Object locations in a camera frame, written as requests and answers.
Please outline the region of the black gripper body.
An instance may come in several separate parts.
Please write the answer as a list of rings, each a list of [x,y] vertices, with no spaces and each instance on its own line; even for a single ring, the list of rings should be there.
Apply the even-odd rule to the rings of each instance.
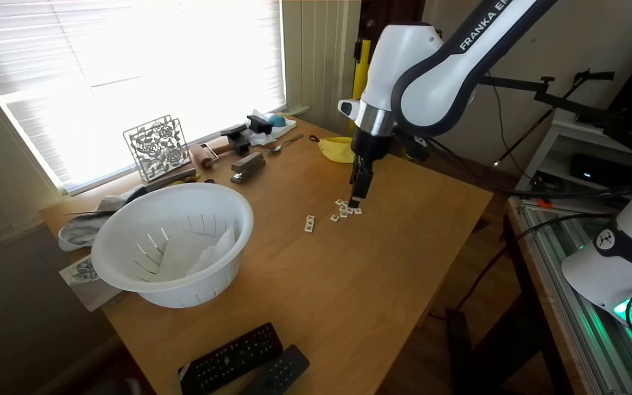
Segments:
[[[355,131],[352,140],[352,152],[355,153],[352,185],[367,180],[373,173],[373,162],[388,153],[388,136],[371,136],[363,130]]]

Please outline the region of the aluminium extrusion robot base frame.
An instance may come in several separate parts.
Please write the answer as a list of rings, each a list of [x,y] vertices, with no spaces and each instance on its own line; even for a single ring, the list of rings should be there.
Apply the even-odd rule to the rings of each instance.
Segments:
[[[515,200],[508,201],[508,218],[570,388],[580,395],[632,395],[632,331],[580,297],[563,275],[563,260],[590,244],[601,220]]]

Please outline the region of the white franka robot arm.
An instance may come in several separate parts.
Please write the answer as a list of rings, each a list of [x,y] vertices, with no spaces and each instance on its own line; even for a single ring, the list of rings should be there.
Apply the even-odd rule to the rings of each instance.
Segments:
[[[390,25],[382,30],[367,88],[339,110],[355,126],[349,205],[359,206],[373,178],[373,162],[388,152],[390,136],[440,136],[456,126],[475,88],[489,67],[555,5],[555,0],[483,0],[449,39],[428,25]],[[632,136],[614,116],[576,104],[576,115],[632,149]],[[563,263],[570,287],[632,327],[632,187],[628,206],[594,239]]]

